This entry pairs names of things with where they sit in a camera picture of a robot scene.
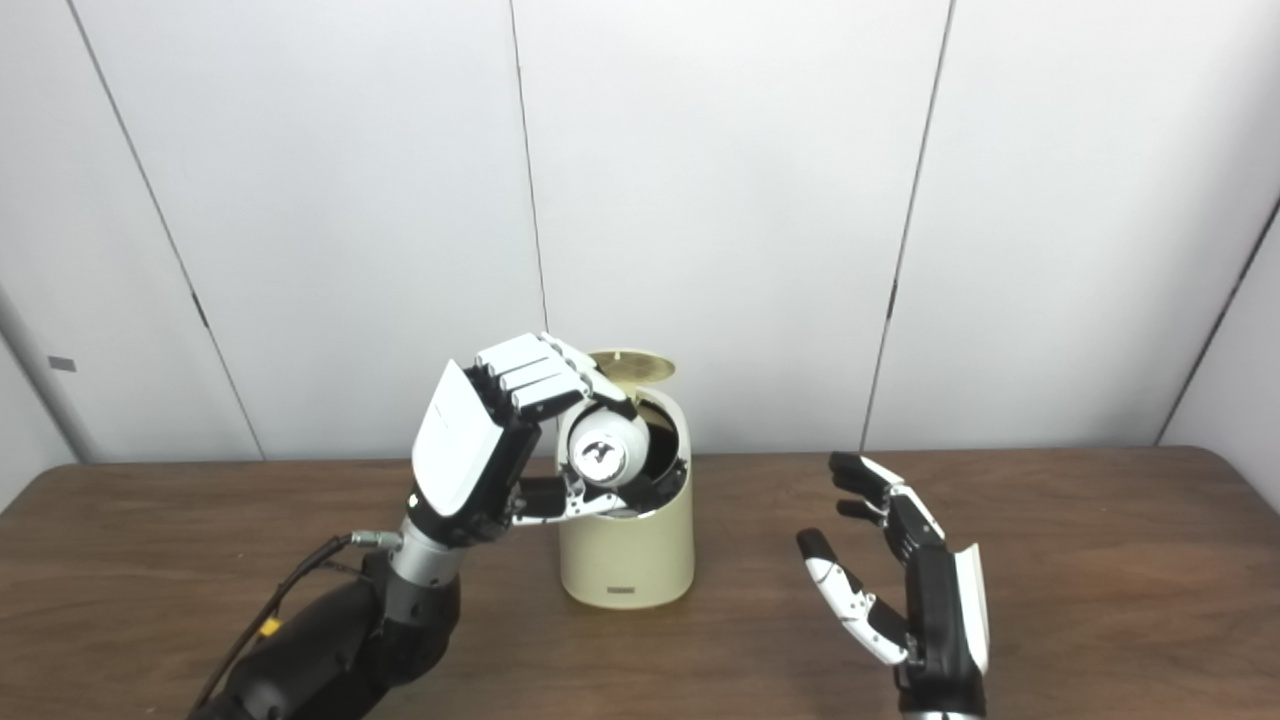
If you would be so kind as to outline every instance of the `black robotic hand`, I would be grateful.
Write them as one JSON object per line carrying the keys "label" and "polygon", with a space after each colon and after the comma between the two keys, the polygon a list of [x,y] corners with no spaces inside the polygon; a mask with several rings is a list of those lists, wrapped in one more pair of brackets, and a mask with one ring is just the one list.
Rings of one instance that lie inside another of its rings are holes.
{"label": "black robotic hand", "polygon": [[818,591],[845,629],[893,666],[904,717],[984,717],[989,637],[978,546],[951,552],[915,491],[872,460],[833,452],[829,465],[836,487],[861,496],[838,501],[836,511],[883,529],[890,551],[906,568],[908,615],[864,591],[827,538],[810,528],[796,542]]}

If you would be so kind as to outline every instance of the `gold lid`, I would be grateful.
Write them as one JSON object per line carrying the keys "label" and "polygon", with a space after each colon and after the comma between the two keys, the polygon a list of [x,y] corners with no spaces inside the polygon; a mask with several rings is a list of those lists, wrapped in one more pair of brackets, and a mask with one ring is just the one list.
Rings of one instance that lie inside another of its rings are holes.
{"label": "gold lid", "polygon": [[591,352],[591,360],[600,366],[600,374],[635,397],[636,386],[662,382],[676,373],[671,360],[644,350],[612,348]]}

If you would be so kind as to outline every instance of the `metal connector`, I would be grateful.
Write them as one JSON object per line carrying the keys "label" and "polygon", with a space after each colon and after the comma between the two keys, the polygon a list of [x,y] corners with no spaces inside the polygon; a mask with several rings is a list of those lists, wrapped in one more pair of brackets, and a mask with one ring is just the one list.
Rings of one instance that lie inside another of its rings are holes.
{"label": "metal connector", "polygon": [[396,552],[404,544],[404,538],[389,530],[356,530],[351,533],[351,544]]}

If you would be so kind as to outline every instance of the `robotic finger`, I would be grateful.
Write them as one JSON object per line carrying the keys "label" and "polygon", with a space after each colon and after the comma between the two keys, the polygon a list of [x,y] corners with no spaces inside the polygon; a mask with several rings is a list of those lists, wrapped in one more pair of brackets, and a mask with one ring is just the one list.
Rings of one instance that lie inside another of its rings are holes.
{"label": "robotic finger", "polygon": [[796,544],[818,592],[831,606],[849,634],[886,665],[908,659],[906,619],[873,593],[863,589],[861,580],[845,570],[836,552],[820,530],[800,530]]}

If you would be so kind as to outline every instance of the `panel seam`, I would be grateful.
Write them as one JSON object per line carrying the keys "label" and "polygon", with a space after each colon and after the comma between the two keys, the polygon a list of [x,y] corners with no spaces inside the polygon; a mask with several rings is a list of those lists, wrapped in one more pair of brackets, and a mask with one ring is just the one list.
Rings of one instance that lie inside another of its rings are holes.
{"label": "panel seam", "polygon": [[1183,387],[1179,388],[1178,397],[1174,398],[1174,405],[1169,409],[1169,415],[1165,418],[1165,423],[1160,427],[1160,432],[1156,433],[1156,442],[1153,443],[1153,447],[1158,447],[1160,443],[1165,441],[1165,433],[1169,432],[1169,425],[1172,424],[1174,415],[1178,414],[1178,409],[1183,405],[1183,400],[1187,397],[1187,391],[1190,389],[1192,382],[1196,379],[1196,373],[1199,372],[1201,365],[1204,363],[1204,356],[1208,355],[1210,346],[1212,346],[1213,340],[1217,338],[1217,332],[1222,329],[1222,320],[1226,319],[1226,314],[1231,310],[1231,305],[1235,304],[1235,297],[1240,292],[1240,286],[1244,284],[1245,275],[1248,275],[1249,269],[1253,268],[1253,260],[1257,259],[1258,250],[1262,249],[1262,243],[1266,242],[1267,234],[1271,233],[1271,228],[1275,225],[1277,215],[1280,215],[1280,197],[1276,199],[1276,204],[1271,208],[1271,217],[1267,218],[1266,223],[1263,223],[1262,232],[1258,234],[1257,240],[1253,241],[1249,256],[1244,259],[1244,266],[1240,268],[1240,274],[1236,275],[1235,284],[1231,286],[1231,292],[1226,295],[1222,310],[1219,311],[1217,318],[1213,320],[1213,327],[1210,328],[1208,336],[1204,338],[1204,343],[1196,355],[1196,361],[1192,363],[1192,369],[1187,373],[1187,379],[1183,380]]}
{"label": "panel seam", "polygon": [[525,141],[525,173],[529,178],[529,210],[534,222],[534,252],[538,256],[538,291],[543,299],[543,328],[552,332],[550,314],[547,310],[547,274],[543,270],[543,238],[538,228],[538,196],[534,192],[534,156],[529,151],[529,114],[525,110],[525,72],[520,64],[520,37],[516,31],[516,1],[507,0],[511,13],[511,45],[516,53],[516,91],[520,97],[520,129]]}
{"label": "panel seam", "polygon": [[[169,250],[178,261],[178,270],[182,273],[182,279],[187,283],[187,290],[191,291],[192,297],[198,297],[196,293],[196,286],[191,282],[191,273],[187,272],[187,264],[183,261],[182,252],[178,251],[178,245],[173,240],[173,232],[169,229],[169,220],[165,218],[164,210],[160,208],[160,200],[156,197],[155,188],[151,184],[151,177],[147,174],[147,170],[142,164],[142,156],[138,155],[138,149],[133,143],[133,135],[129,133],[129,128],[124,123],[124,115],[120,113],[120,106],[115,101],[115,94],[111,92],[111,87],[106,82],[106,74],[102,72],[102,65],[97,60],[97,53],[93,50],[93,44],[88,38],[88,31],[84,29],[84,22],[81,19],[79,10],[76,8],[76,0],[67,0],[67,8],[72,13],[72,19],[76,20],[76,29],[79,32],[81,41],[84,42],[84,50],[88,53],[88,59],[93,64],[93,72],[97,74],[97,81],[102,86],[102,92],[106,94],[106,101],[110,104],[111,114],[115,115],[115,123],[119,126],[120,133],[124,136],[124,143],[128,146],[129,155],[133,158],[133,165],[142,177],[142,184],[147,190],[147,197],[151,199],[151,206],[155,209],[156,217],[160,220],[160,227],[164,231],[165,240],[169,241]],[[253,421],[250,419],[248,410],[244,407],[244,400],[241,397],[239,388],[236,386],[236,379],[232,377],[230,369],[227,366],[227,357],[223,356],[223,348],[218,345],[218,337],[214,336],[214,329],[209,324],[207,319],[204,319],[204,325],[209,333],[209,341],[214,346],[214,354],[218,356],[218,363],[223,368],[223,375],[227,378],[227,384],[230,386],[232,396],[236,398],[236,405],[239,407],[241,416],[244,419],[244,427],[248,428],[248,434],[253,439],[253,446],[257,448],[259,457],[266,460],[266,454],[262,451],[262,443],[257,437],[257,430],[253,428]]]}
{"label": "panel seam", "polygon": [[911,178],[911,195],[906,201],[906,218],[902,222],[902,237],[897,245],[897,263],[893,265],[893,284],[891,286],[890,306],[884,313],[884,327],[881,329],[879,348],[876,352],[876,370],[872,373],[872,389],[867,396],[867,415],[863,418],[863,437],[858,443],[859,452],[867,451],[867,437],[872,427],[872,410],[876,406],[876,391],[879,388],[881,368],[884,361],[884,346],[888,342],[888,327],[893,320],[893,301],[897,299],[899,281],[902,275],[902,258],[906,255],[906,240],[911,232],[911,218],[915,214],[915,197],[920,190],[920,172],[924,168],[924,152],[929,146],[929,129],[933,126],[933,110],[938,101],[938,86],[942,83],[942,67],[947,56],[947,42],[951,40],[951,20],[955,18],[956,0],[947,4],[947,20],[942,28],[942,42],[938,46],[938,65],[933,72],[933,87],[929,90],[929,108],[924,114],[924,129],[920,133],[920,151],[915,158],[915,174]]}

